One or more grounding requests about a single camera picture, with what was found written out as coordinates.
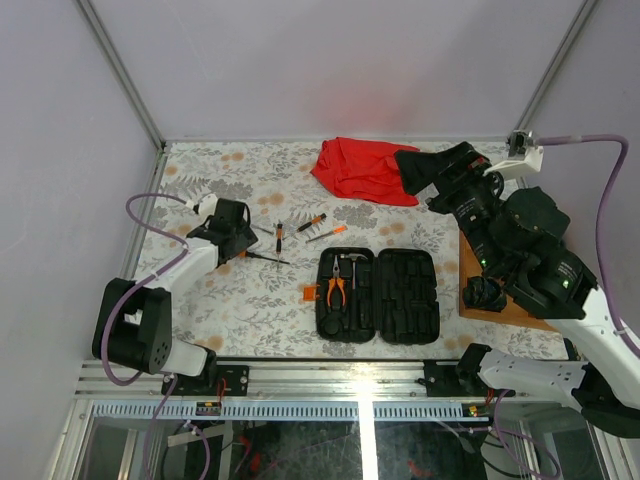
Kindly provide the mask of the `thin black screwdriver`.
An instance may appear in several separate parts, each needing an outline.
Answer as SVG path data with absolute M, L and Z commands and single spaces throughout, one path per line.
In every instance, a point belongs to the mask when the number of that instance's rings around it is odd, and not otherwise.
M 284 265 L 291 265 L 290 262 L 288 261 L 284 261 L 281 260 L 279 258 L 271 258 L 271 257 L 267 257 L 255 252 L 250 252 L 250 251 L 243 251 L 238 255 L 240 258 L 247 258 L 247 259 L 257 259 L 257 260 L 265 260 L 265 261 L 269 261 L 269 262 L 274 262 L 277 264 L 284 264 Z

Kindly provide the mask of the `chrome claw hammer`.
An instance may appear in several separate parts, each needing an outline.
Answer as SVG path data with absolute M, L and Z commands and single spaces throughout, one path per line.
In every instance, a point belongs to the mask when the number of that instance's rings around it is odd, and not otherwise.
M 357 271 L 358 266 L 362 261 L 366 261 L 367 257 L 362 253 L 342 253 L 339 255 L 341 260 L 349 260 L 351 262 L 351 290 L 355 291 L 357 288 Z

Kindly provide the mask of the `orange handled pliers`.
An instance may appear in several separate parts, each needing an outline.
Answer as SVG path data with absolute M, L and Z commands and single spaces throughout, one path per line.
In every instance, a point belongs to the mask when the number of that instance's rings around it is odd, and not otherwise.
M 330 309 L 346 308 L 345 280 L 341 277 L 341 270 L 338 256 L 334 257 L 332 265 L 332 276 L 328 281 L 328 289 L 326 294 L 327 307 Z

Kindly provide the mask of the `black plastic tool case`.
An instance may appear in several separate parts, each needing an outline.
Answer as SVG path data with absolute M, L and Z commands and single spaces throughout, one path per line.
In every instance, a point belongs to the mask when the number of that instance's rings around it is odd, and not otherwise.
M 367 257 L 357 271 L 351 290 L 351 262 L 342 253 Z M 327 307 L 328 281 L 338 256 L 345 280 L 346 308 Z M 322 251 L 316 284 L 316 331 L 328 341 L 365 343 L 375 336 L 394 345 L 426 345 L 440 334 L 437 279 L 431 255 L 424 250 L 387 248 L 375 254 L 363 247 L 333 247 Z

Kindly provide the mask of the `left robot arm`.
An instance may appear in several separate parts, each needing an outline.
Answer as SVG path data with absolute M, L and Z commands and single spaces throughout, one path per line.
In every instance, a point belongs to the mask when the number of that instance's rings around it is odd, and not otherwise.
M 105 287 L 92 340 L 92 354 L 117 385 L 112 363 L 138 374 L 177 374 L 197 394 L 212 392 L 219 381 L 215 353 L 173 336 L 173 300 L 205 274 L 239 256 L 258 238 L 246 203 L 214 194 L 198 202 L 165 194 L 190 209 L 201 224 L 184 238 L 144 223 L 140 226 L 180 244 L 176 257 L 139 279 L 114 278 Z

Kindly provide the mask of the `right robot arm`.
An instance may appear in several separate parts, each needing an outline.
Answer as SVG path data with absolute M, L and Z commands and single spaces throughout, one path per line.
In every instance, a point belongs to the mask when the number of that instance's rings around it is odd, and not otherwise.
M 570 219 L 541 188 L 502 195 L 505 178 L 471 144 L 394 155 L 403 188 L 437 194 L 429 210 L 452 215 L 484 277 L 570 340 L 583 362 L 521 358 L 472 343 L 456 366 L 467 394 L 513 390 L 557 402 L 621 438 L 639 436 L 639 342 L 616 316 L 602 286 L 563 236 Z

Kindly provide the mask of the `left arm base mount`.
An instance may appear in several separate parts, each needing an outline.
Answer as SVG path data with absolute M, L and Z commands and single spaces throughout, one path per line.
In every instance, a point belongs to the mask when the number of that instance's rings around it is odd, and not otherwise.
M 178 375 L 171 396 L 245 397 L 248 393 L 250 367 L 248 365 L 217 365 L 213 377 L 207 372 L 201 376 Z

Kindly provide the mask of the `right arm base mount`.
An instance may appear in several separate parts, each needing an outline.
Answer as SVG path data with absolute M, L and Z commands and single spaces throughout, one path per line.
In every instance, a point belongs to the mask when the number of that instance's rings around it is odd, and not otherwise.
M 479 360 L 446 362 L 425 360 L 422 376 L 415 383 L 430 397 L 484 397 L 490 388 L 479 377 Z

